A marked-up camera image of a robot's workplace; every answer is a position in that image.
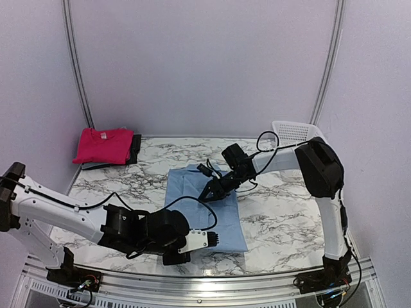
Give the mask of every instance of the red shirt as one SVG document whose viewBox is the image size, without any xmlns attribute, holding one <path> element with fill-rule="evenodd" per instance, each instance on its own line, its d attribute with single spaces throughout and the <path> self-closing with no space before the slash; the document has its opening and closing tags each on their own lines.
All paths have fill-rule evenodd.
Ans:
<svg viewBox="0 0 411 308">
<path fill-rule="evenodd" d="M 132 130 L 101 130 L 85 128 L 80 137 L 74 164 L 84 162 L 106 162 L 124 165 L 130 154 Z"/>
</svg>

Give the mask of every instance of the white marble surface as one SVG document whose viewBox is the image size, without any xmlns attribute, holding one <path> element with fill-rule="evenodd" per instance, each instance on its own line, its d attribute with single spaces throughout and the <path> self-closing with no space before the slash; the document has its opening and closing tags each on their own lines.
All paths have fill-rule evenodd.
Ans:
<svg viewBox="0 0 411 308">
<path fill-rule="evenodd" d="M 82 171 L 70 196 L 90 204 L 117 191 L 131 207 L 155 211 L 164 205 L 169 169 L 205 163 L 207 158 L 224 169 L 221 151 L 235 142 L 246 153 L 255 152 L 254 139 L 143 139 L 136 165 Z M 246 253 L 202 250 L 191 254 L 190 263 L 163 266 L 156 255 L 129 261 L 120 252 L 59 228 L 51 236 L 74 252 L 78 264 L 134 273 L 252 275 L 321 265 L 324 238 L 319 210 L 302 178 L 288 171 L 261 175 L 257 182 L 257 189 L 238 194 Z M 115 198 L 111 203 L 121 205 Z"/>
</svg>

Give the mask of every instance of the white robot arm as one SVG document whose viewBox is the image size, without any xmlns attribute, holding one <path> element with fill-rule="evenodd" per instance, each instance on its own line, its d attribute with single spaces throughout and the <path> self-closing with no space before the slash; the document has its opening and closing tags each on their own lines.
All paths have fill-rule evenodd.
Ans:
<svg viewBox="0 0 411 308">
<path fill-rule="evenodd" d="M 351 251 L 345 241 L 347 216 L 342 205 L 344 168 L 333 151 L 320 137 L 296 145 L 278 147 L 271 152 L 257 152 L 250 156 L 238 144 L 229 146 L 222 155 L 232 171 L 214 176 L 213 169 L 203 164 L 198 169 L 212 177 L 199 199 L 221 200 L 243 182 L 273 171 L 300 169 L 308 191 L 317 202 L 324 230 L 324 270 L 297 277 L 302 293 L 319 291 L 351 281 L 347 265 Z"/>
<path fill-rule="evenodd" d="M 123 252 L 128 259 L 143 253 L 161 255 L 164 265 L 189 262 L 191 251 L 218 244 L 216 233 L 190 230 L 187 219 L 177 210 L 149 213 L 127 205 L 105 205 L 116 193 L 89 205 L 38 184 L 24 171 L 25 166 L 15 162 L 0 176 L 0 232 L 13 235 L 34 253 L 49 270 L 50 281 L 73 286 L 72 282 L 83 283 L 87 275 L 100 274 L 74 266 L 73 253 L 51 240 L 37 221 Z"/>
</svg>

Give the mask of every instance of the white wall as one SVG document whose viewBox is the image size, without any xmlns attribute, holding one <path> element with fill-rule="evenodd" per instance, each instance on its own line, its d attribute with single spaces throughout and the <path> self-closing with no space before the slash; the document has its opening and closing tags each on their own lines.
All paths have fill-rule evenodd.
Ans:
<svg viewBox="0 0 411 308">
<path fill-rule="evenodd" d="M 334 0 L 72 2 L 97 129 L 256 136 L 310 120 Z"/>
<path fill-rule="evenodd" d="M 345 165 L 345 204 L 388 307 L 411 307 L 411 2 L 348 1 L 319 126 Z"/>
<path fill-rule="evenodd" d="M 60 1 L 1 1 L 0 42 L 0 175 L 18 160 L 32 178 L 64 192 L 85 121 Z M 27 252 L 2 233 L 0 247 L 0 306 L 8 307 Z"/>
</svg>

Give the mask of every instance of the blue cloth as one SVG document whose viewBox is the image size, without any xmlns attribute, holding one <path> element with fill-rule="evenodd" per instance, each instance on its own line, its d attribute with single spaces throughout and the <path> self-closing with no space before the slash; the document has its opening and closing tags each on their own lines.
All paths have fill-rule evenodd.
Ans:
<svg viewBox="0 0 411 308">
<path fill-rule="evenodd" d="M 183 169 L 171 169 L 168 172 L 166 203 L 171 203 L 181 196 L 198 198 L 210 178 L 197 170 L 197 165 L 189 165 Z M 218 234 L 220 243 L 216 247 L 206 248 L 213 252 L 246 252 L 238 214 L 237 194 L 233 191 L 224 200 L 213 201 L 208 205 L 215 211 L 218 224 L 209 231 Z M 171 208 L 179 210 L 187 218 L 190 228 L 206 228 L 214 223 L 213 215 L 195 200 L 181 200 Z"/>
</svg>

